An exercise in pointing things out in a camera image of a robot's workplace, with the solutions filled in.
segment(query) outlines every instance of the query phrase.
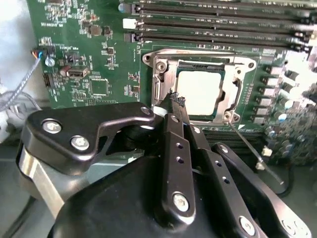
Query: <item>cable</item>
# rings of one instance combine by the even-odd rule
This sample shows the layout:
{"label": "cable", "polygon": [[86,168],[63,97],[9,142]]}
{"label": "cable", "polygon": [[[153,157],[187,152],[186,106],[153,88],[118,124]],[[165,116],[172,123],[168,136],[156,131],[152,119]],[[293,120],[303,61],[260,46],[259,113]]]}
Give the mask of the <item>cable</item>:
{"label": "cable", "polygon": [[[4,96],[9,95],[9,94],[12,94],[12,93],[14,93],[14,91],[6,91],[6,92],[2,93],[2,94],[0,95],[0,97],[4,97]],[[42,108],[37,104],[37,102],[34,100],[34,98],[33,98],[30,94],[25,93],[25,92],[21,92],[20,94],[21,94],[22,96],[26,97],[27,99],[29,99],[29,100],[31,101],[31,103],[34,105],[34,107],[35,107],[38,111],[41,111],[41,110],[42,110]]]}
{"label": "cable", "polygon": [[[9,106],[11,106],[11,104],[14,102],[14,100],[19,96],[19,94],[22,92],[23,88],[25,87],[26,83],[28,82],[28,80],[30,79],[31,75],[33,74],[34,70],[36,69],[36,67],[39,65],[41,58],[38,57],[35,61],[35,63],[33,64],[33,66],[31,67],[31,69],[27,72],[27,74],[23,77],[23,79],[21,80],[20,84],[18,85],[18,87],[14,90],[14,92],[12,93],[11,97],[5,102],[4,105],[0,105],[0,112],[8,109]],[[0,95],[0,101],[3,101],[3,96]]]}
{"label": "cable", "polygon": [[293,164],[288,164],[288,185],[286,187],[286,189],[281,192],[281,193],[276,193],[277,196],[279,196],[280,198],[286,197],[287,195],[289,195],[291,193],[291,191],[294,188],[294,182],[295,182],[295,166]]}
{"label": "cable", "polygon": [[263,161],[261,155],[257,152],[257,150],[247,141],[246,138],[244,138],[244,136],[234,127],[234,125],[232,123],[229,122],[229,125],[231,126],[231,128],[238,134],[238,136],[243,140],[243,142],[249,147],[249,149],[252,151],[252,153],[256,156],[256,158],[258,159],[258,161],[263,165],[263,167],[265,168],[265,170],[272,175],[280,185],[282,185],[284,183],[284,181],[276,174],[273,172],[273,170],[271,170],[266,163]]}
{"label": "cable", "polygon": [[31,209],[35,204],[36,199],[32,196],[29,197],[28,202],[23,208],[20,215],[15,219],[9,229],[4,233],[2,238],[11,238],[16,232],[21,228],[21,226],[25,223],[26,219],[31,215]]}

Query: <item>small black connector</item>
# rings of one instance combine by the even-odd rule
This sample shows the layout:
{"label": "small black connector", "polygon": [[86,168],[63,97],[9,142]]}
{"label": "small black connector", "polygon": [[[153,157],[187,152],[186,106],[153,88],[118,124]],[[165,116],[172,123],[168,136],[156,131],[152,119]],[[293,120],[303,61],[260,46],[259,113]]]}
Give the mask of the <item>small black connector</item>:
{"label": "small black connector", "polygon": [[55,53],[55,46],[37,46],[31,52],[34,52],[37,56],[42,52],[43,57],[47,57]]}

